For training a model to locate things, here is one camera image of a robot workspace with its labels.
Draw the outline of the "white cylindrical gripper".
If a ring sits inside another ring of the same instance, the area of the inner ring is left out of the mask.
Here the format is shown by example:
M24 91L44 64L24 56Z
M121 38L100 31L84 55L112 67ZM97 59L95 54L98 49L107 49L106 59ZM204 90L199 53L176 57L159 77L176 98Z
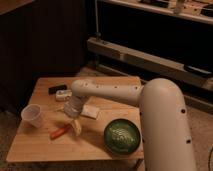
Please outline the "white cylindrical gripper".
M68 101L64 104L64 108L60 107L56 109L57 112L65 112L65 114L70 118L78 118L83 110L83 103L81 101ZM82 126L77 119L74 119L73 129L75 134L79 136L82 132Z

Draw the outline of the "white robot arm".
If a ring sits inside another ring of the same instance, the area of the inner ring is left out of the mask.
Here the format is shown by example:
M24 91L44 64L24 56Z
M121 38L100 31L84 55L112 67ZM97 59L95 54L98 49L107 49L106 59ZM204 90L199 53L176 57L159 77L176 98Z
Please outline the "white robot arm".
M77 118L91 96L137 107L142 113L146 171L197 171L185 100L172 81L156 78L144 85L102 85L78 79L64 112Z

